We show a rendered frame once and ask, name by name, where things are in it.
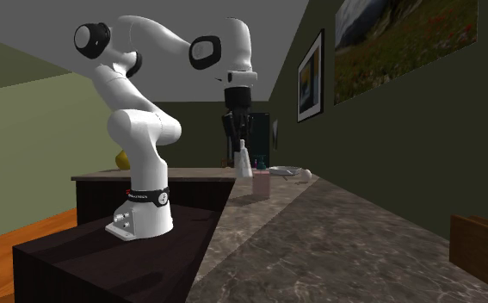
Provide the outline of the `white bottle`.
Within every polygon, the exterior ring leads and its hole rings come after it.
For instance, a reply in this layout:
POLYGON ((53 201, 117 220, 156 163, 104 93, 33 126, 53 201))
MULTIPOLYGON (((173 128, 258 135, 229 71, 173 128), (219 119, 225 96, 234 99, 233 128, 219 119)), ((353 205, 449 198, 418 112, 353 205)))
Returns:
POLYGON ((243 139, 239 140, 239 151, 234 152, 234 168, 237 178, 253 177, 250 157, 243 139))

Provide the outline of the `brown wooden box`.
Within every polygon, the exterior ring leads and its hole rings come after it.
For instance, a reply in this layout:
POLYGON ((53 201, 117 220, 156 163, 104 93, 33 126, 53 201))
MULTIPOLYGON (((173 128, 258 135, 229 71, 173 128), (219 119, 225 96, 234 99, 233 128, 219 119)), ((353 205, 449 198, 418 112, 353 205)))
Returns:
POLYGON ((488 284, 488 219, 450 217, 449 261, 488 284))

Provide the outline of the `large landscape wall picture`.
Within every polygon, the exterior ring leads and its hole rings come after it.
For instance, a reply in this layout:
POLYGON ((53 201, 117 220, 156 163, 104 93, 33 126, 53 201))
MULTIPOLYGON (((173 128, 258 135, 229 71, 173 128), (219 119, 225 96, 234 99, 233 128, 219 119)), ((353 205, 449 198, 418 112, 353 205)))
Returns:
POLYGON ((478 40, 479 0, 344 0, 335 14, 334 103, 478 40))

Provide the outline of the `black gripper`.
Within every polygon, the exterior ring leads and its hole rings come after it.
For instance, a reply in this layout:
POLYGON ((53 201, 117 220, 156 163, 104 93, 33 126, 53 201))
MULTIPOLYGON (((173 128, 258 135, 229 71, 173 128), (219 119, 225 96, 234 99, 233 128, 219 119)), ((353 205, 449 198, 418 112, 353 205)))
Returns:
POLYGON ((225 107, 228 113, 222 116, 222 123, 227 139, 227 157, 232 158, 232 112, 240 115, 240 139, 250 140, 253 128, 253 116, 249 114, 251 108, 251 87, 236 86, 224 89, 225 107))

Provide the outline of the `dark robot stand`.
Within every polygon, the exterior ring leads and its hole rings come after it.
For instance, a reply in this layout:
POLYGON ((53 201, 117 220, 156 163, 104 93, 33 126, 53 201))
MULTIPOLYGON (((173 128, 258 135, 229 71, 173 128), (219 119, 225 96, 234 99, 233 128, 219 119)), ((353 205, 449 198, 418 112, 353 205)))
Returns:
POLYGON ((121 240, 103 218, 14 246, 15 303, 185 303, 221 214, 171 211, 155 238, 121 240))

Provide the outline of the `yellow round fruit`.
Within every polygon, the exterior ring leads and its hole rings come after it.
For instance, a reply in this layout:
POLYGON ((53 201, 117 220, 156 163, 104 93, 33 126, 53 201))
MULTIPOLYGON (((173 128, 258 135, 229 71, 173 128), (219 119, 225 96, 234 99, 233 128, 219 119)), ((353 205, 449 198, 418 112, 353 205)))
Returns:
POLYGON ((130 170, 130 163, 127 157, 127 154, 125 153, 124 150, 121 150, 116 156, 115 156, 115 164, 120 170, 130 170))

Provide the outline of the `grey plate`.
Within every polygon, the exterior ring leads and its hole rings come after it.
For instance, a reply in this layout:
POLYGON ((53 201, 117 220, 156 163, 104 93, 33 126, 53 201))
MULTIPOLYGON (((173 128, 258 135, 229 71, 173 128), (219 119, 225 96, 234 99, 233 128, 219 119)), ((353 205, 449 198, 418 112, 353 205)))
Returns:
POLYGON ((300 167, 295 166, 271 166, 269 167, 269 173, 276 176, 297 176, 301 172, 300 167))

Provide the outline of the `black refrigerator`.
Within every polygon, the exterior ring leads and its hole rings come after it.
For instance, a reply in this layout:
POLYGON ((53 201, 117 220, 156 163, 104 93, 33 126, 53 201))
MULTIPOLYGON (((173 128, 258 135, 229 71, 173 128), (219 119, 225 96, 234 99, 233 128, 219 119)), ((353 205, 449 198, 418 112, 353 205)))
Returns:
POLYGON ((255 160, 260 160, 260 155, 263 155, 263 162, 266 167, 269 167, 269 141, 270 141, 270 118, 269 113, 251 113, 253 118, 249 153, 252 164, 255 160))

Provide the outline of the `pink soap dispenser teal pump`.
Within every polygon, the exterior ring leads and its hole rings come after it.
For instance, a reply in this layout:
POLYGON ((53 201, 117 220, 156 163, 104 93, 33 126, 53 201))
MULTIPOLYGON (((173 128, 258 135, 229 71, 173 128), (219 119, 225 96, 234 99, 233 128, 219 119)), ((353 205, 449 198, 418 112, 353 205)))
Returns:
POLYGON ((256 168, 253 170, 252 193, 257 196, 270 197, 270 172, 263 155, 256 155, 256 168))

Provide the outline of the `black framed wall picture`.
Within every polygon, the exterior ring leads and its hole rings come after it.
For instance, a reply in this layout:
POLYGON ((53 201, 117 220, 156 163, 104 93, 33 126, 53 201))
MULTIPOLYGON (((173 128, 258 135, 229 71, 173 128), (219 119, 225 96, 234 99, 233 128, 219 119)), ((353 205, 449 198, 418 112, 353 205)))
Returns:
POLYGON ((319 30, 298 67, 298 123, 324 112, 324 32, 319 30))

